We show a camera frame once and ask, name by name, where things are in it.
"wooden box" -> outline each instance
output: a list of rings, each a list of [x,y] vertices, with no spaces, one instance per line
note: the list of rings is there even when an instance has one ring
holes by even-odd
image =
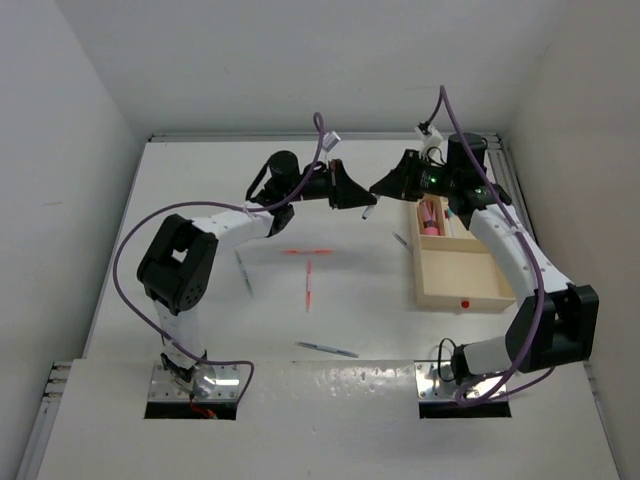
[[[416,301],[418,306],[459,311],[502,311],[514,295],[502,271],[482,243],[453,217],[447,200],[431,195],[441,236],[423,235],[418,203],[409,204]]]

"white tabletop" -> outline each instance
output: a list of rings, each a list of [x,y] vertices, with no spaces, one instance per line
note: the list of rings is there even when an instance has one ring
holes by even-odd
[[[349,175],[365,188],[395,167],[407,141],[344,141],[331,153],[342,158]],[[259,168],[274,152],[292,150],[300,166],[311,161],[315,142],[148,144],[142,158],[123,231],[170,203],[217,200],[239,204]],[[209,287],[199,304],[204,344],[210,358],[322,359],[297,347],[297,340],[359,353],[363,359],[424,358],[443,336],[471,342],[501,335],[507,315],[437,313],[414,305],[408,252],[393,238],[410,239],[402,202],[382,199],[371,217],[362,209],[331,210],[326,200],[295,204],[295,217],[270,239],[238,248],[254,291],[251,298],[232,251],[216,255]],[[184,217],[220,211],[192,208]],[[132,300],[153,317],[135,272],[162,216],[135,236],[121,261],[121,283]],[[306,258],[283,249],[331,248],[313,257],[313,299],[305,312]],[[100,303],[87,357],[156,359],[159,337],[120,301],[111,278]]]
[[[405,148],[417,146],[344,141],[332,157],[368,188]],[[241,202],[259,167],[280,149],[294,151],[304,166],[314,142],[148,144],[123,230],[173,202]],[[433,358],[444,336],[463,343],[503,334],[515,309],[416,310],[410,256],[391,235],[409,238],[400,202],[383,199],[366,221],[361,210],[331,211],[326,201],[295,209],[282,233],[238,249],[253,298],[232,252],[223,252],[200,303],[209,357],[256,361],[238,419],[142,419],[160,340],[109,279],[87,360],[74,363],[39,478],[617,478],[579,364],[514,397],[511,419],[419,420],[412,360]],[[149,315],[154,310],[135,270],[159,223],[132,240],[121,267],[125,290]],[[310,313],[305,259],[280,253],[285,248],[335,250],[313,259]],[[351,350],[360,360],[336,361],[296,340]]]

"white wall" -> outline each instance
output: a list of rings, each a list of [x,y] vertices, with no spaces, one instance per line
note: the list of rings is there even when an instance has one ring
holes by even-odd
[[[542,246],[600,295],[592,362],[625,478],[640,478],[638,18],[636,0],[574,1],[512,130]]]
[[[0,4],[0,478],[81,355],[141,143],[53,2]]]
[[[502,129],[564,0],[57,0],[134,128]]]

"marker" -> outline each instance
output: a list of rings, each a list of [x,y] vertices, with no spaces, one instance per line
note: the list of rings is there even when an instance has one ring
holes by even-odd
[[[307,313],[311,310],[311,260],[307,261]]]
[[[334,355],[342,355],[343,357],[360,358],[357,353],[349,352],[348,350],[340,350],[333,347],[325,347],[324,345],[317,345],[315,343],[296,342],[299,347],[310,348],[312,350],[318,350],[320,352],[333,353]]]
[[[374,195],[374,197],[376,197],[376,202],[380,200],[380,195]],[[364,209],[364,212],[362,212],[363,220],[366,220],[367,218],[369,218],[369,215],[373,213],[373,209],[376,208],[376,205],[377,203],[374,205],[369,205],[367,208]]]
[[[247,286],[247,290],[249,290],[249,295],[253,297],[253,289],[251,288],[251,283],[249,282],[249,275],[247,275],[247,271],[244,268],[244,264],[242,263],[242,259],[240,258],[240,254],[236,250],[236,260],[238,261],[238,267],[240,268],[240,274],[244,279],[244,283]]]
[[[448,208],[444,213],[447,217],[447,220],[449,221],[449,230],[451,230],[451,236],[455,238],[458,236],[458,234],[456,233],[455,223],[453,221],[453,217],[455,216],[455,214],[453,213],[453,211],[451,211],[450,208]]]
[[[393,235],[393,238],[398,240],[404,248],[406,248],[407,250],[409,250],[409,252],[411,252],[411,246],[409,246],[409,243],[404,238],[402,238],[396,232],[391,232],[391,235]]]
[[[333,253],[330,248],[317,248],[315,250],[296,250],[294,248],[288,250],[281,250],[280,253],[286,253],[287,255],[328,255]]]

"red wire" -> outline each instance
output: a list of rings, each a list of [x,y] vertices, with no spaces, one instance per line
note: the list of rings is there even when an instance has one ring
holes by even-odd
[[[189,407],[191,408],[191,410],[195,413],[199,413],[200,415],[202,415],[204,418],[213,418],[215,417],[215,413],[213,413],[213,410],[210,409],[202,409],[200,407],[198,407],[194,401],[193,398],[189,399]]]

